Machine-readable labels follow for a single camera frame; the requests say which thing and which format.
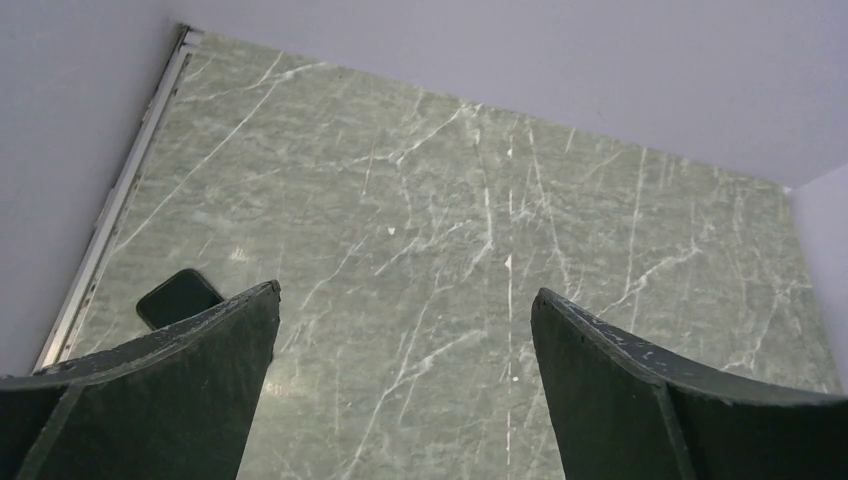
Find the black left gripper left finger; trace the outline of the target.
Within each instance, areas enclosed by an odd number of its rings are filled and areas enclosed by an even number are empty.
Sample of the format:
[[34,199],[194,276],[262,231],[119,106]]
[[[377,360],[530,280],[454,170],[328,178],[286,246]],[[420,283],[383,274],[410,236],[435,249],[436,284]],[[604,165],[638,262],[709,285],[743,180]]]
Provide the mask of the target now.
[[233,479],[280,324],[266,281],[168,327],[1,380],[5,479]]

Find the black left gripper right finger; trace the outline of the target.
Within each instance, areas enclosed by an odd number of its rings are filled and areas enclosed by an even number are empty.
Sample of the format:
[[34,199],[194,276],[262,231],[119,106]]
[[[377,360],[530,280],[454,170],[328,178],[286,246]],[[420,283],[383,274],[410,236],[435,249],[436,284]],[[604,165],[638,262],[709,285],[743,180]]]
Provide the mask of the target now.
[[549,289],[532,339],[569,479],[843,479],[847,400],[689,360]]

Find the black smartphone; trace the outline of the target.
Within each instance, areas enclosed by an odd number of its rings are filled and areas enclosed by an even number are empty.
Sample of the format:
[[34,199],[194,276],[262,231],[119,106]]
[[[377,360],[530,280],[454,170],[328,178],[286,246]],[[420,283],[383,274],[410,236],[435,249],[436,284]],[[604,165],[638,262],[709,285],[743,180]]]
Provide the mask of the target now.
[[151,329],[158,330],[206,311],[224,297],[198,270],[179,270],[145,294],[136,313]]

